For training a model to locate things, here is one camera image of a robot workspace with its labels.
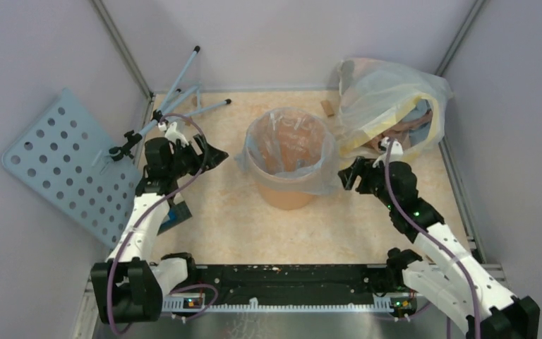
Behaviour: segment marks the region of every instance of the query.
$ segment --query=trash bin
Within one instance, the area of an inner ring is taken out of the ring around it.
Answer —
[[[301,109],[278,108],[256,119],[236,160],[265,201],[284,210],[339,185],[335,138],[321,119]]]

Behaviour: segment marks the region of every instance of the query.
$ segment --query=speckled floor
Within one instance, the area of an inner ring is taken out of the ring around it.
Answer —
[[[155,106],[164,96],[157,96]],[[337,111],[336,91],[205,93],[203,105],[231,98],[232,103],[194,120],[211,145],[230,154],[184,192],[190,220],[161,234],[152,260],[168,253],[190,252],[197,263],[384,263],[392,247],[413,248],[392,226],[385,207],[373,196],[339,190],[319,196],[298,210],[279,210],[258,195],[252,179],[238,169],[248,125],[277,107],[298,107],[326,119],[320,105],[329,100]],[[187,100],[175,112],[193,109]],[[157,129],[148,138],[161,136]],[[420,195],[444,216],[468,248],[466,235],[439,149],[412,164]]]

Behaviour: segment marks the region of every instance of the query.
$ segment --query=perforated plastic board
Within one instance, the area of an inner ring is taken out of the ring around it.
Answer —
[[[140,172],[113,162],[114,146],[73,93],[61,97],[3,154],[3,166],[103,244],[114,248],[132,211]]]

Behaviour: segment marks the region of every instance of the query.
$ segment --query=white wall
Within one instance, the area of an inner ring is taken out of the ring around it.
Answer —
[[[90,2],[0,0],[0,338],[68,338],[102,246],[1,154],[69,87],[121,141],[144,99]]]
[[[491,1],[446,78],[446,135],[488,257],[542,312],[542,1]]]
[[[474,0],[106,0],[149,86],[188,78],[207,90],[337,86],[344,57],[433,72]]]

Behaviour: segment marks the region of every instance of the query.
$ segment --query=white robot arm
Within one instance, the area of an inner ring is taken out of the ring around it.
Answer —
[[[389,142],[388,138],[384,138],[381,141],[382,148],[386,149]],[[346,190],[352,189],[357,177],[360,177],[356,191],[379,198],[390,210],[396,229],[435,262],[435,266],[429,265],[411,250],[390,250],[387,268],[398,279],[394,283],[421,293],[452,319],[468,338],[475,338],[475,309],[478,310],[482,338],[536,338],[539,307],[535,301],[530,297],[519,299],[487,273],[460,244],[443,217],[418,196],[416,176],[410,165],[398,161],[402,155],[402,146],[394,141],[389,178],[395,200],[406,215],[439,244],[419,232],[395,208],[385,179],[385,154],[373,162],[359,157],[351,167],[339,173]],[[476,299],[471,295],[471,286],[459,263],[472,280]]]
[[[104,323],[109,323],[110,314],[116,323],[159,318],[164,296],[183,282],[194,266],[189,254],[165,256],[157,266],[150,266],[147,261],[161,224],[178,197],[177,180],[187,174],[196,175],[199,170],[211,170],[229,156],[209,145],[201,135],[194,136],[201,150],[198,154],[180,131],[164,127],[166,138],[145,143],[147,164],[135,189],[133,212],[117,247],[105,262],[96,263],[90,271]],[[109,274],[117,257],[114,284],[108,290]],[[111,297],[111,309],[107,308],[107,295]]]

